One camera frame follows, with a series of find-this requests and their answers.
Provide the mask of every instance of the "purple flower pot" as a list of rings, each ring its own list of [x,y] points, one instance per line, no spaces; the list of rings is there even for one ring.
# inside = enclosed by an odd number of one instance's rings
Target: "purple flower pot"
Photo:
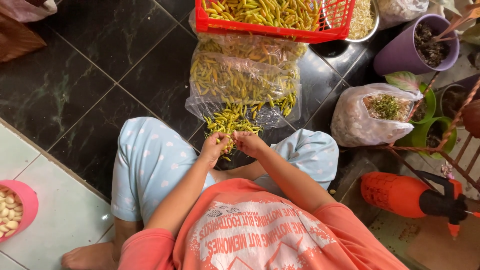
[[[460,51],[458,38],[446,41],[448,46],[450,46],[450,53],[436,68],[428,66],[420,59],[413,41],[413,34],[419,22],[428,24],[433,31],[438,33],[443,32],[450,25],[446,19],[436,14],[426,14],[418,18],[413,25],[390,41],[375,56],[373,67],[378,75],[383,76],[397,71],[410,71],[415,75],[419,75],[431,71],[444,71],[455,63]],[[456,36],[455,31],[452,31],[446,34],[444,38]]]

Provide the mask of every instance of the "white plastic bag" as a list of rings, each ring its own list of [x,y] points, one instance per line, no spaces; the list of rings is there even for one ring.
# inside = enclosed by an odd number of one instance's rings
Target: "white plastic bag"
[[[413,130],[413,125],[409,123],[369,116],[363,98],[379,94],[411,101],[410,111],[413,102],[423,97],[418,90],[406,92],[383,83],[348,88],[340,95],[332,118],[332,137],[339,145],[357,147],[391,143]]]
[[[47,0],[36,7],[25,0],[0,0],[0,7],[5,15],[20,22],[36,22],[57,13],[57,5],[53,0]]]
[[[429,0],[378,0],[379,30],[409,22],[427,11]]]

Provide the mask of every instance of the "shirt sleeve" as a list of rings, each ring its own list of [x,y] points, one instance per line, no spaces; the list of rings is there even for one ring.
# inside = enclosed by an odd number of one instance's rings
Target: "shirt sleeve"
[[[165,229],[148,229],[132,235],[124,244],[118,270],[173,270],[175,238]]]
[[[335,234],[340,246],[359,269],[408,269],[345,205],[329,203],[318,208],[313,215]]]

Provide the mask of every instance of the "light blue pants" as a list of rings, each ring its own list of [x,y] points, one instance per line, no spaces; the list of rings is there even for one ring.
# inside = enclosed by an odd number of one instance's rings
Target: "light blue pants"
[[[328,134],[300,129],[271,147],[325,189],[335,178],[338,147]],[[195,150],[160,120],[129,119],[120,131],[113,167],[113,215],[125,221],[147,223],[160,201],[196,160]],[[255,183],[284,196],[267,174]],[[213,184],[215,181],[209,173],[204,190]]]

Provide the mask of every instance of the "plastic bag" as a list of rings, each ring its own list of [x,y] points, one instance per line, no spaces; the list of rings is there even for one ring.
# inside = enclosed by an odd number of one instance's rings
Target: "plastic bag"
[[[194,26],[191,14],[190,24]],[[296,121],[301,112],[300,70],[297,61],[308,44],[279,38],[227,34],[197,34],[199,43],[190,70],[190,97],[185,108],[204,120],[225,108],[225,103],[253,106],[262,103],[255,119],[251,110],[246,118],[263,128],[282,127],[283,121]],[[280,105],[270,102],[294,101],[286,117]]]
[[[429,0],[378,0],[379,30],[409,22],[427,11]]]
[[[370,117],[363,99],[379,94],[410,101],[407,116],[413,102],[423,97],[419,91],[406,92],[383,83],[348,88],[338,99],[331,124],[332,137],[339,145],[357,147],[391,143],[413,130],[409,123]]]
[[[0,0],[0,7],[7,16],[21,23],[40,21],[57,13],[57,6],[53,0],[47,0],[39,7],[25,0]]]

